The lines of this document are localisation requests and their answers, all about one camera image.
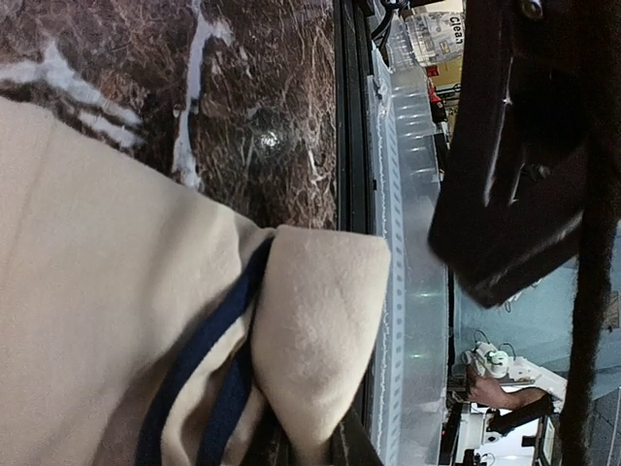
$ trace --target blue trim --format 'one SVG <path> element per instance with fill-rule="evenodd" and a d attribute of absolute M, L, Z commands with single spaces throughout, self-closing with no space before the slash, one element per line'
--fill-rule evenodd
<path fill-rule="evenodd" d="M 164 382 L 160 385 L 157 394 L 148 408 L 147 415 L 145 416 L 141 428 L 138 445 L 136 447 L 134 463 L 136 466 L 161 466 L 162 450 L 160 441 L 168 414 L 181 389 L 191 377 L 192 373 L 226 330 L 245 313 L 245 310 L 257 294 L 263 281 L 263 276 L 265 275 L 272 241 L 273 238 L 266 240 L 252 254 L 245 270 L 227 293 L 222 303 L 209 317 L 207 317 L 207 320 L 198 330 L 196 330 L 166 374 Z M 230 437 L 230 432 L 232 432 L 230 424 L 235 421 L 233 424 L 233 428 L 235 428 L 235 424 L 239 421 L 239 416 L 244 409 L 244 406 L 234 409 L 231 404 L 234 403 L 238 405 L 242 403 L 244 399 L 247 401 L 249 389 L 246 389 L 246 383 L 239 383 L 240 380 L 243 379 L 242 372 L 249 373 L 251 382 L 251 371 L 249 340 L 246 340 L 246 343 L 233 359 L 233 365 L 231 366 L 229 374 L 226 376 L 225 384 L 220 390 L 220 394 L 216 400 L 215 407 L 217 410 L 214 410 L 205 431 L 206 434 L 209 432 L 210 436 L 215 436 L 214 438 L 220 443 L 223 443 L 223 445 L 218 444 L 217 447 L 210 445 L 210 450 L 224 451 L 226 442 L 228 442 L 228 438 Z M 239 412 L 239 416 L 235 419 L 223 419 L 219 417 L 230 416 L 237 412 Z"/>

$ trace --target folded fabric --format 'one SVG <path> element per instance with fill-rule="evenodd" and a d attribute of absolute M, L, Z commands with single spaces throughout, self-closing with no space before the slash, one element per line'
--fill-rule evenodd
<path fill-rule="evenodd" d="M 0 166 L 3 465 L 134 464 L 154 418 L 160 464 L 242 464 L 266 413 L 291 463 L 331 461 L 379 325 L 382 240 L 259 229 L 4 99 Z M 256 292 L 237 293 L 266 245 Z"/>

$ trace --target beige fabric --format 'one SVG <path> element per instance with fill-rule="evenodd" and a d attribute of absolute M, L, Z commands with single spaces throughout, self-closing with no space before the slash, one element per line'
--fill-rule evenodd
<path fill-rule="evenodd" d="M 1 462 L 131 464 L 171 357 L 274 232 L 4 99 L 0 167 Z M 301 462 L 321 455 L 351 402 L 387 269 L 379 239 L 278 231 L 253 357 Z M 240 324 L 176 403 L 166 464 L 191 464 L 193 426 L 209 412 L 226 351 L 245 337 Z M 251 400 L 231 464 L 265 401 L 258 390 Z"/>

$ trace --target person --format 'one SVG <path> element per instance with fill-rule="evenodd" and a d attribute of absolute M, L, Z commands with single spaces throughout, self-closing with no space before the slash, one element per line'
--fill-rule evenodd
<path fill-rule="evenodd" d="M 468 366 L 467 381 L 468 401 L 497 410 L 515 411 L 535 403 L 546 394 L 545 390 L 536 386 L 504 391 L 497 379 L 482 377 L 472 365 Z"/>

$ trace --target transparent plastic bin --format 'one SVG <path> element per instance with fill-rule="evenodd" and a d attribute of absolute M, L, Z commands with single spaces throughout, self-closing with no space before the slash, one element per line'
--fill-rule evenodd
<path fill-rule="evenodd" d="M 447 275 L 427 247 L 440 181 L 426 75 L 395 19 L 388 70 L 374 50 L 369 109 L 377 232 L 392 250 L 371 437 L 386 466 L 437 465 L 445 416 Z"/>

